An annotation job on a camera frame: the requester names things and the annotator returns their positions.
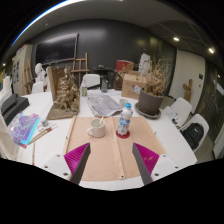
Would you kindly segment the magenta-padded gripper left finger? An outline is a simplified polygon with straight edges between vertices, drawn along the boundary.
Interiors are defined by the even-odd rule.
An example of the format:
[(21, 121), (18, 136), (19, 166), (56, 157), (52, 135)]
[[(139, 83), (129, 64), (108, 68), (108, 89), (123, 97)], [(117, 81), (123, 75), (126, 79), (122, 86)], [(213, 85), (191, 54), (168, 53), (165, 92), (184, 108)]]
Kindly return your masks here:
[(78, 185), (90, 152), (90, 144), (85, 143), (65, 155), (55, 155), (42, 166), (42, 169)]

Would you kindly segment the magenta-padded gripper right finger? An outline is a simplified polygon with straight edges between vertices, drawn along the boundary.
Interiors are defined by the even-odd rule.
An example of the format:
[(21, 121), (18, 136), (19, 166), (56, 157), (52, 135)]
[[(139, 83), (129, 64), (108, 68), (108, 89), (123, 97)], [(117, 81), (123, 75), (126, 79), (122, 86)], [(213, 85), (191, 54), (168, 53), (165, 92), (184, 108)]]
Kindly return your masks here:
[(144, 185), (180, 170), (180, 166), (167, 154), (158, 155), (140, 144), (133, 144), (132, 153)]

